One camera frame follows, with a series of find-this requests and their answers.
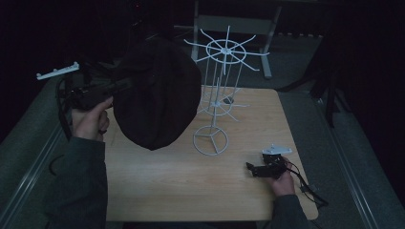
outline gray floor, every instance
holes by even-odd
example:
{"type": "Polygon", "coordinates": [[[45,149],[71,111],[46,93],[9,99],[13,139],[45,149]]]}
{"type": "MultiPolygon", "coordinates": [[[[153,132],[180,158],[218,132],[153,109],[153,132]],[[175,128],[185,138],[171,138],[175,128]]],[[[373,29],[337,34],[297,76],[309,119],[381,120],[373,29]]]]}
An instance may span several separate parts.
{"type": "MultiPolygon", "coordinates": [[[[304,73],[319,42],[311,37],[275,37],[269,56],[273,78],[265,80],[260,72],[246,71],[239,86],[274,89],[293,82],[304,73]]],[[[260,68],[258,57],[247,61],[260,68]]],[[[404,209],[355,117],[339,109],[340,113],[333,114],[335,128],[331,129],[323,115],[324,104],[309,96],[311,84],[279,93],[309,183],[330,203],[319,209],[319,217],[311,227],[318,228],[316,223],[322,228],[405,228],[404,209]]],[[[54,85],[55,80],[49,81],[0,145],[1,210],[58,125],[54,85]]],[[[66,140],[62,136],[56,143],[52,157],[63,153],[66,140]]],[[[45,168],[20,211],[16,209],[19,214],[12,228],[44,228],[41,201],[52,179],[45,168]]],[[[120,222],[109,222],[107,228],[120,226],[120,222]]]]}

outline gray sleeve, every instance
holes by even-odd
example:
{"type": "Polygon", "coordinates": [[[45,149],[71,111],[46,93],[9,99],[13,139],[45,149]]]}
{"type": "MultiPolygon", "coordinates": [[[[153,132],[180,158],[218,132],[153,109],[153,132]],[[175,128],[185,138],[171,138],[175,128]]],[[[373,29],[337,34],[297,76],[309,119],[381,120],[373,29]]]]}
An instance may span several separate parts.
{"type": "Polygon", "coordinates": [[[105,228],[104,142],[72,137],[44,199],[50,228],[105,228]]]}
{"type": "Polygon", "coordinates": [[[285,195],[274,201],[273,218],[266,229],[309,229],[298,197],[285,195]]]}

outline wooden tabletop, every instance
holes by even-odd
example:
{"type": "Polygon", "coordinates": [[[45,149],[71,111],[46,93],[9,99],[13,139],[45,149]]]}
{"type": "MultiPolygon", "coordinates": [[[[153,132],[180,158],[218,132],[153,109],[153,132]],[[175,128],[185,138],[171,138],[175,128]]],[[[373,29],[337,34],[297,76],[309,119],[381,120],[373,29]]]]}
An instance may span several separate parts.
{"type": "MultiPolygon", "coordinates": [[[[149,151],[127,139],[109,111],[105,134],[109,221],[212,221],[271,219],[274,195],[245,163],[263,165],[262,150],[277,144],[291,148],[286,157],[306,179],[279,100],[269,89],[240,89],[231,114],[218,117],[228,135],[226,150],[217,156],[199,153],[193,134],[211,124],[199,113],[171,145],[149,151]]],[[[299,180],[294,176],[296,191],[299,180]]],[[[308,219],[316,219],[313,202],[297,193],[308,219]]]]}

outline black hat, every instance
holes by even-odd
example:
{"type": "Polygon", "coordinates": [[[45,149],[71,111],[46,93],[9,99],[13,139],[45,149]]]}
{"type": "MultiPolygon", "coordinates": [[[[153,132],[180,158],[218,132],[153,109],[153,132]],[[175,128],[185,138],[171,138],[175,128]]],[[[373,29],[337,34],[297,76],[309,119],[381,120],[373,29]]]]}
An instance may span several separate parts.
{"type": "Polygon", "coordinates": [[[134,87],[114,95],[114,115],[130,140],[149,150],[175,141],[194,119],[201,72],[180,47],[162,38],[136,45],[115,70],[134,87]]]}

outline person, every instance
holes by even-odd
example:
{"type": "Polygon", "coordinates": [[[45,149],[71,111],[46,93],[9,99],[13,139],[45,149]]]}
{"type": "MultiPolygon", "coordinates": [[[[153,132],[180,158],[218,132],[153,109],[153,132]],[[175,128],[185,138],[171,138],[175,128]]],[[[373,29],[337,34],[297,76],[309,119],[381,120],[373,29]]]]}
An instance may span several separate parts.
{"type": "MultiPolygon", "coordinates": [[[[73,136],[44,198],[49,229],[105,228],[108,192],[103,134],[110,124],[105,110],[113,100],[111,97],[88,112],[72,110],[73,136]]],[[[289,171],[278,179],[264,180],[276,196],[273,218],[266,228],[309,228],[289,171]]]]}

